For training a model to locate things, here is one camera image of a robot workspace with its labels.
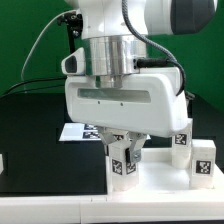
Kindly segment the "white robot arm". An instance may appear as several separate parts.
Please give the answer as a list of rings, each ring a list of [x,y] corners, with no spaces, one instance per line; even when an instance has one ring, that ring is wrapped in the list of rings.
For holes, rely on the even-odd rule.
[[[192,34],[218,0],[67,0],[81,18],[83,47],[63,60],[72,121],[97,126],[102,142],[137,163],[147,136],[187,126],[186,75],[171,52],[150,58],[158,34]]]

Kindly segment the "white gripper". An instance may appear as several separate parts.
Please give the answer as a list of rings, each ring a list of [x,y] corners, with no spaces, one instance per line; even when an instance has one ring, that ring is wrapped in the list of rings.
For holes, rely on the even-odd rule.
[[[72,121],[98,126],[106,156],[116,139],[105,127],[130,131],[126,162],[138,163],[146,134],[168,138],[186,128],[187,105],[180,85],[176,67],[142,69],[125,76],[118,89],[98,88],[91,77],[73,76],[65,82],[67,110]]]

